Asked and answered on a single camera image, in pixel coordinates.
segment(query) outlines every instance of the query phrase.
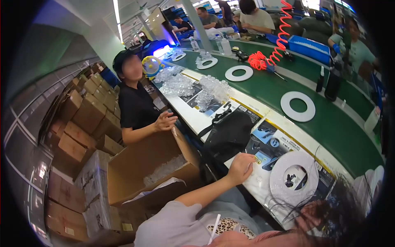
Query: black bottle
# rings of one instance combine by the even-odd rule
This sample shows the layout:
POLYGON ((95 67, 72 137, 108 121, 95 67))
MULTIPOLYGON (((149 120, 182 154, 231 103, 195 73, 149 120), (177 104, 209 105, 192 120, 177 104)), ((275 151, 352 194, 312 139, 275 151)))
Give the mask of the black bottle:
POLYGON ((336 62, 335 65, 331 68, 331 72, 329 73, 328 83, 325 89, 325 98, 329 99, 332 102, 336 100, 337 95, 339 94, 341 70, 342 65, 336 62))
POLYGON ((324 84, 324 66, 321 66, 321 74, 317 81, 316 92, 322 91, 323 84, 324 84))

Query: black cap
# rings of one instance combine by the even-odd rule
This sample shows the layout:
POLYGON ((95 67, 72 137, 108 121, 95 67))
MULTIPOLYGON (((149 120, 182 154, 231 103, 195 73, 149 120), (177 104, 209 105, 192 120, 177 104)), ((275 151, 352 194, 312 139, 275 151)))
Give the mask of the black cap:
POLYGON ((134 51, 132 51, 131 49, 127 49, 124 51, 120 51, 114 58, 113 61, 113 69, 117 74, 122 74, 122 64, 123 62, 133 56, 133 55, 137 55, 134 53, 134 51))

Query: white bottle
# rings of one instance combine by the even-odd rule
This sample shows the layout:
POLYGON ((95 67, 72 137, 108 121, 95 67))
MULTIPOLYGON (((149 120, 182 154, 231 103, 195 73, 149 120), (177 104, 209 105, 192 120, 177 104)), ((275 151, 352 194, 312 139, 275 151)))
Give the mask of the white bottle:
POLYGON ((219 34, 216 34, 216 35, 215 35, 215 41, 216 41, 216 43, 217 43, 218 50, 220 51, 220 53, 221 53, 222 55, 225 55, 224 49, 222 48, 222 37, 221 37, 219 34))
POLYGON ((189 40, 191 41, 193 51, 198 51, 200 48, 196 40, 193 37, 189 37, 189 40))
POLYGON ((226 56, 231 56, 232 55, 232 48, 230 47, 230 43, 227 39, 223 38, 221 40, 221 45, 222 49, 224 50, 224 53, 226 56))
POLYGON ((368 119, 366 119, 366 122, 364 124, 366 133, 370 133, 373 131, 379 119, 380 119, 380 108, 376 106, 372 110, 372 112, 370 113, 368 119))

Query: yellow fan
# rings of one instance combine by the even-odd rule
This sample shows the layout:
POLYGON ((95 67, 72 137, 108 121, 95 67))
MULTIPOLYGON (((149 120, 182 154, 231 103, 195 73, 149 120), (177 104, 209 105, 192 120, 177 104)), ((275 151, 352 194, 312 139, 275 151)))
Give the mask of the yellow fan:
POLYGON ((150 80, 152 80, 152 78, 154 78, 155 75, 165 67, 160 59, 154 56, 146 56, 142 63, 145 77, 149 78, 150 80))

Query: worker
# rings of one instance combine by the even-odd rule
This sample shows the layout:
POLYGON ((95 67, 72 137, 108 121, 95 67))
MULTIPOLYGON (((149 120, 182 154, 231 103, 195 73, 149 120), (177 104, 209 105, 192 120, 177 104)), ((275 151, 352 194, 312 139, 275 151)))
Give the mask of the worker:
POLYGON ((233 26, 233 21, 232 21, 232 10, 230 9, 230 6, 228 2, 222 1, 222 0, 214 0, 218 3, 221 11, 222 11, 222 19, 224 20, 224 23, 226 26, 233 26))
POLYGON ((222 199, 234 186, 246 181, 253 171, 253 162, 254 155, 240 153, 234 158, 225 177, 168 202, 159 213, 139 226, 135 247, 322 247, 347 246, 354 240, 350 235, 358 233, 365 213, 361 203, 353 197, 351 190, 346 189, 341 178, 336 181, 336 186, 325 201, 303 203, 297 207, 278 202, 274 210, 291 208, 290 217, 294 219, 298 215, 293 220, 294 227, 288 231, 273 231, 269 228, 263 232, 259 229, 239 206, 243 197, 222 199), (317 226, 321 226, 321 232, 313 230, 317 226))
POLYGON ((173 29, 174 32, 185 32, 192 29, 191 25, 188 22, 181 19, 181 17, 179 16, 176 16, 174 18, 174 21, 178 24, 178 28, 173 29))
POLYGON ((204 29, 223 27, 218 17, 216 15, 209 14, 205 7, 197 8, 197 15, 200 17, 204 29))
MULTIPOLYGON (((345 17, 346 28, 351 35, 351 48, 349 50, 349 62, 351 62, 352 71, 358 74, 359 67, 362 62, 367 61, 373 65, 375 69, 379 69, 378 59, 373 55, 369 48, 359 40, 359 28, 357 21, 351 17, 345 17)), ((343 37, 339 34, 334 34, 328 39, 328 44, 337 53, 337 56, 342 57, 346 53, 346 47, 343 42, 343 37)))
POLYGON ((275 30, 270 14, 257 8, 254 0, 240 0, 239 6, 233 18, 239 30, 247 29, 250 34, 271 34, 275 30))
POLYGON ((138 142, 155 132, 174 127, 177 117, 168 111, 161 113, 139 82, 143 77, 143 65, 132 50, 119 52, 114 58, 113 69, 121 79, 120 125, 125 144, 138 142))

